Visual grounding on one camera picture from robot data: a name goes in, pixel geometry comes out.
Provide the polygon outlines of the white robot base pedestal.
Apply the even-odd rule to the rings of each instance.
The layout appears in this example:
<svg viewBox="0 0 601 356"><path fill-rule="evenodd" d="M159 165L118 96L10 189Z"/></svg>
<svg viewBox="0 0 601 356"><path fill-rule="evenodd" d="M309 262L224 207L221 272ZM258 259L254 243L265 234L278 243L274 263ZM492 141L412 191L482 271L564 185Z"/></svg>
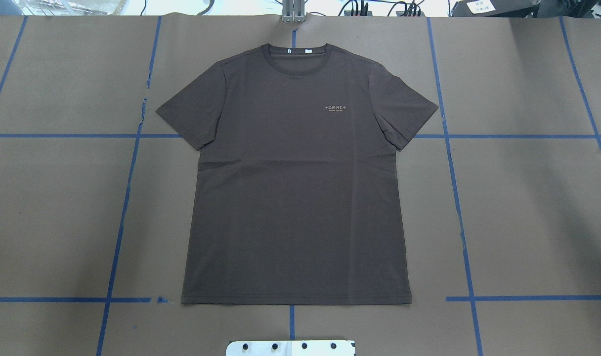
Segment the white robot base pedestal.
<svg viewBox="0 0 601 356"><path fill-rule="evenodd" d="M356 356L350 340L262 340L229 343L226 356Z"/></svg>

